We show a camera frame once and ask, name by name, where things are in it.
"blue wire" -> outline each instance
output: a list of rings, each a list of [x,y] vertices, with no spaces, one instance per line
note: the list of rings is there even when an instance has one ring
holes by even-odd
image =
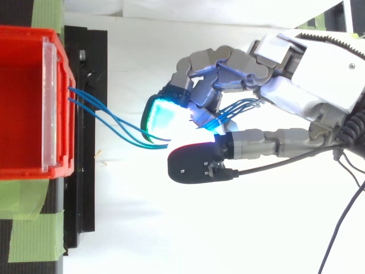
[[[223,110],[221,110],[220,111],[221,115],[215,118],[214,120],[210,121],[206,125],[204,125],[203,128],[207,130],[214,130],[216,127],[219,126],[218,120],[221,122],[221,124],[225,124],[232,118],[236,117],[238,114],[253,109],[254,107],[252,106],[252,104],[258,101],[259,101],[258,99],[253,99],[253,98],[238,100],[233,104],[231,104],[230,106],[227,106]]]
[[[110,130],[112,130],[116,135],[118,135],[119,137],[121,137],[123,140],[125,140],[127,143],[132,144],[136,147],[140,147],[140,148],[145,148],[148,150],[161,150],[161,149],[165,149],[167,148],[167,145],[163,145],[164,147],[145,147],[145,146],[141,146],[139,144],[136,144],[130,140],[128,140],[127,138],[125,138],[122,134],[120,134],[119,132],[117,132],[109,123],[107,123],[104,119],[102,119],[100,116],[98,116],[96,113],[94,113],[90,108],[84,106],[83,104],[81,104],[80,102],[73,100],[71,98],[68,99],[70,102],[77,104],[79,107],[83,108],[84,110],[86,110],[87,112],[89,112],[92,116],[94,116],[96,119],[98,119],[99,121],[101,121],[103,124],[105,124]]]
[[[87,100],[87,98],[85,96],[83,96],[82,94],[80,94],[79,92],[75,92],[79,97]],[[136,141],[137,143],[145,146],[145,147],[162,147],[161,145],[153,145],[153,144],[146,144],[144,142],[139,141],[138,139],[136,139],[132,134],[129,133],[129,131],[127,131],[127,129],[119,122],[117,121],[117,119],[115,118],[115,116],[110,112],[108,113],[116,122],[117,124],[125,131],[125,133],[127,133],[127,135],[132,138],[134,141]]]
[[[116,119],[116,122],[118,123],[119,122],[122,122],[126,125],[128,125],[129,127],[132,127],[133,129],[141,132],[142,134],[148,136],[148,137],[151,137],[151,138],[154,138],[156,140],[160,140],[160,141],[163,141],[163,142],[169,142],[171,140],[168,140],[168,139],[162,139],[162,138],[159,138],[159,137],[156,137],[152,134],[149,134],[148,132],[128,123],[127,121],[125,120],[122,120],[121,118],[115,116],[101,101],[97,100],[94,96],[90,95],[89,93],[85,92],[85,91],[82,91],[82,90],[78,90],[77,88],[73,88],[73,87],[69,87],[68,88],[69,90],[71,90],[72,92],[74,92],[75,94],[79,95],[81,98],[85,99],[86,101],[88,101],[90,104],[92,104],[94,107],[96,108],[99,108],[101,109],[102,111],[104,111],[105,113],[109,114],[110,116],[113,117],[113,119]]]

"red plastic bin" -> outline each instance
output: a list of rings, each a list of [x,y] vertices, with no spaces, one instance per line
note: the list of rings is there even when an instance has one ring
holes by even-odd
[[[75,78],[54,30],[0,26],[0,180],[74,171]]]

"screw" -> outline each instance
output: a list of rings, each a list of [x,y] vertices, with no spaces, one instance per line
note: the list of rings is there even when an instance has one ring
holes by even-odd
[[[84,50],[80,50],[79,59],[80,59],[80,61],[86,60],[86,52]]]

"white backdrop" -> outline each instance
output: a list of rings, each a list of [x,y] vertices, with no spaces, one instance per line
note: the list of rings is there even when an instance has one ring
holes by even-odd
[[[180,58],[221,45],[246,49],[279,31],[79,14],[66,14],[66,24],[108,30],[108,106],[136,125]],[[223,104],[239,96],[227,95]],[[307,127],[269,105],[237,122],[242,130]],[[65,274],[317,273],[356,191],[331,153],[231,182],[187,186],[168,178],[165,152],[127,145],[99,122],[95,150],[102,150],[96,158],[96,232],[81,235],[80,246],[64,260]],[[277,160],[226,165],[241,170]],[[323,273],[364,273],[364,214],[361,196]]]
[[[340,0],[124,0],[123,16],[295,28]]]

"green tape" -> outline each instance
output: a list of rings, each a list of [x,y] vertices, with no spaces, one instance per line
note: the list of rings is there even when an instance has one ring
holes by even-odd
[[[63,0],[34,0],[32,27],[54,29],[62,34]]]
[[[63,211],[41,214],[36,220],[14,220],[9,263],[57,261],[63,248]]]
[[[0,181],[0,220],[34,220],[46,200],[49,180]]]

